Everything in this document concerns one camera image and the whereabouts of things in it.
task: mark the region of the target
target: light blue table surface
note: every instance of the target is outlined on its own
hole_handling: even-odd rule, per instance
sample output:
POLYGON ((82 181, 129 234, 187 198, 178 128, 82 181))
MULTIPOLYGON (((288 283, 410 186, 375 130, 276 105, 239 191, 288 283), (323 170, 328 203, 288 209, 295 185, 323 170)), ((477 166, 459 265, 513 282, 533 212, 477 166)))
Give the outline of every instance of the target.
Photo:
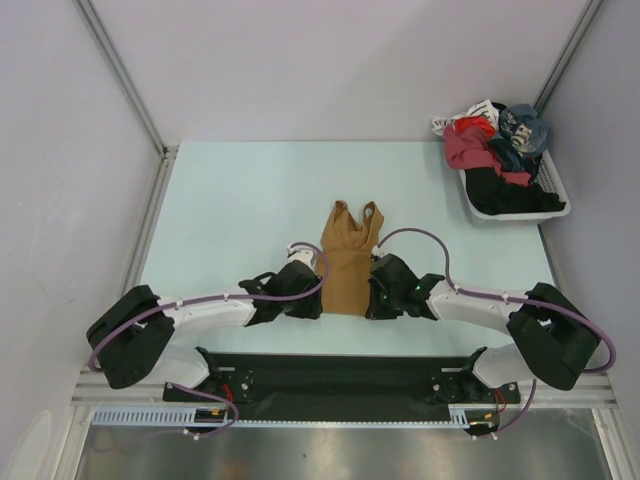
MULTIPOLYGON (((160 295, 189 297, 277 272, 286 245, 319 244, 338 199, 358 219, 374 200, 385 216, 381 236, 408 226, 439 235, 459 282, 510 290, 552 282, 535 226, 475 228, 462 194, 441 143, 183 143, 142 283, 160 295)), ((443 271, 442 251, 422 235, 396 236, 385 251, 418 276, 443 271)), ((213 329, 197 344, 238 353, 466 356, 510 341, 462 322, 324 314, 316 321, 280 316, 250 328, 213 329)))

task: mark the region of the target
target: white enclosure wall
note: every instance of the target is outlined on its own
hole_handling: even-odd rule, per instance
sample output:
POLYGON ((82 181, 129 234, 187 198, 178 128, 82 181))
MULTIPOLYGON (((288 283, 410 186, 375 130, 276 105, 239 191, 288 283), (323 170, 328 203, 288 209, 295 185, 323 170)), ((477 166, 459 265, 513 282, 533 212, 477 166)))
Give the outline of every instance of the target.
POLYGON ((61 448, 84 332, 119 296, 158 158, 71 1, 3 2, 0 38, 2 470, 45 410, 49 459, 61 448))
POLYGON ((619 349, 610 372, 640 447, 640 3, 608 2, 547 118, 573 210, 546 224, 562 284, 619 349))
POLYGON ((95 0, 165 142, 423 140, 535 102, 586 0, 95 0))

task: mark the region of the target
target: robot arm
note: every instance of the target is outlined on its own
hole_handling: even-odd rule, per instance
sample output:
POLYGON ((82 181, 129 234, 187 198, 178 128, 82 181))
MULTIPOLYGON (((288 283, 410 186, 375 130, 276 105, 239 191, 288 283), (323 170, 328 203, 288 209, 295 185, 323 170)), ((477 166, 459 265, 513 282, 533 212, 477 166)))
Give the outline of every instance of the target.
POLYGON ((143 378, 197 386, 210 369, 197 349, 184 347, 187 339, 212 328, 271 322, 281 313, 310 319, 320 316, 321 279, 313 271, 314 256, 313 250, 298 248, 277 274, 267 272, 210 297, 158 297, 147 285, 134 287, 87 331, 93 357, 114 389, 130 387, 143 378), (286 301, 292 296, 301 298, 286 301), (145 318, 136 321, 145 312, 145 318))
MULTIPOLYGON (((312 250, 298 249, 277 274, 269 272, 242 281, 234 290, 211 297, 160 298, 148 286, 135 287, 87 332, 109 385, 126 388, 147 378, 199 387, 215 374, 215 366, 209 364, 208 352, 185 346, 194 335, 216 327, 270 322, 281 313, 318 318, 322 312, 321 279, 313 271, 313 259, 312 250), (301 295, 312 290, 311 295, 301 295), (141 312, 152 314, 134 321, 141 312)), ((481 348, 459 375, 446 375, 448 379, 455 377, 456 388, 468 393, 465 398, 479 398, 508 382, 536 377, 570 390, 599 343, 589 329, 568 317, 508 301, 516 296, 537 299, 579 313, 552 286, 538 284, 527 292, 484 290, 492 298, 472 298, 460 294, 460 286, 451 287, 440 275, 418 278, 395 255, 374 259, 367 318, 393 319, 406 313, 432 320, 466 321, 513 337, 515 344, 481 348)), ((444 381, 432 377, 432 386, 438 385, 432 390, 439 390, 444 381)))
POLYGON ((480 349, 469 365, 489 388, 538 378, 560 390, 571 390, 600 340, 588 328, 548 308, 510 302, 532 299, 580 312, 555 287, 538 283, 530 291, 492 291, 464 285, 453 287, 441 275, 417 278, 397 256, 375 257, 367 318, 391 319, 403 313, 432 320, 459 320, 491 328, 513 338, 514 344, 480 349))

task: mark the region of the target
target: black joint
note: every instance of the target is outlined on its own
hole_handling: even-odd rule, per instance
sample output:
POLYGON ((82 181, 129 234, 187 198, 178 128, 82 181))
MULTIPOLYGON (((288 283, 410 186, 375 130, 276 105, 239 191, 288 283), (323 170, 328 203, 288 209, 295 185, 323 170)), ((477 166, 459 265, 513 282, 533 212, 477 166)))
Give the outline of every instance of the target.
MULTIPOLYGON (((582 315, 552 285, 538 283, 527 296, 582 315)), ((531 372, 559 390, 574 387, 600 343, 590 329, 572 318, 532 305, 523 305, 509 315, 507 329, 531 372)))
MULTIPOLYGON (((95 349, 126 321, 157 306, 158 297, 149 286, 132 288, 87 330, 91 348, 95 349)), ((147 317, 143 323, 146 323, 144 328, 132 325, 98 354, 100 368, 113 389, 130 387, 146 377, 175 330, 173 319, 162 312, 147 317)))
MULTIPOLYGON (((284 297, 308 292, 321 280, 307 264, 294 260, 282 267, 277 274, 268 272, 253 280, 243 280, 238 286, 244 288, 251 295, 284 297), (265 278, 269 278, 269 280, 262 283, 265 278)), ((322 313, 320 290, 300 300, 283 302, 254 300, 253 305, 256 308, 256 313, 247 327, 272 322, 281 313, 289 317, 310 319, 317 319, 322 313)))
MULTIPOLYGON (((487 347, 476 350, 464 363, 459 371, 432 373, 429 378, 431 396, 429 402, 433 404, 493 404, 495 403, 495 389, 487 387, 473 373, 473 368, 487 347)), ((499 388, 509 403, 520 401, 520 392, 510 389, 508 385, 499 388)))
POLYGON ((433 287, 444 277, 427 274, 418 279, 407 264, 395 255, 373 258, 366 318, 391 320, 406 312, 411 317, 437 319, 429 309, 427 300, 433 287))
POLYGON ((202 355, 202 358, 204 358, 204 361, 207 363, 207 367, 209 368, 209 375, 219 375, 220 367, 218 366, 218 362, 216 362, 215 357, 209 352, 209 350, 202 347, 196 347, 196 351, 200 355, 202 355))

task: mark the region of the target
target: plastic basket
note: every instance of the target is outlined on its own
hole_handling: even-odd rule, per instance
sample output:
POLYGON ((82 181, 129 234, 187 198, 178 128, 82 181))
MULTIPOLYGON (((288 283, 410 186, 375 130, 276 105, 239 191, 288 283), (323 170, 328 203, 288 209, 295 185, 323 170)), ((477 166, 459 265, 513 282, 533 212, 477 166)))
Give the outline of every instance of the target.
POLYGON ((551 155, 546 151, 542 154, 542 160, 540 161, 540 170, 538 176, 534 180, 538 183, 545 192, 557 193, 561 202, 565 202, 566 205, 563 210, 559 212, 536 212, 536 213, 505 213, 501 215, 487 215, 476 209, 469 201, 467 197, 466 182, 467 177, 464 170, 460 170, 460 179, 462 180, 462 187, 464 191, 464 198, 469 207, 469 217, 471 223, 476 227, 483 227, 489 225, 504 225, 504 222, 518 223, 518 224, 531 224, 536 225, 549 220, 550 218, 564 217, 571 211, 571 202, 567 196, 567 192, 562 185, 560 175, 556 166, 553 164, 551 155))

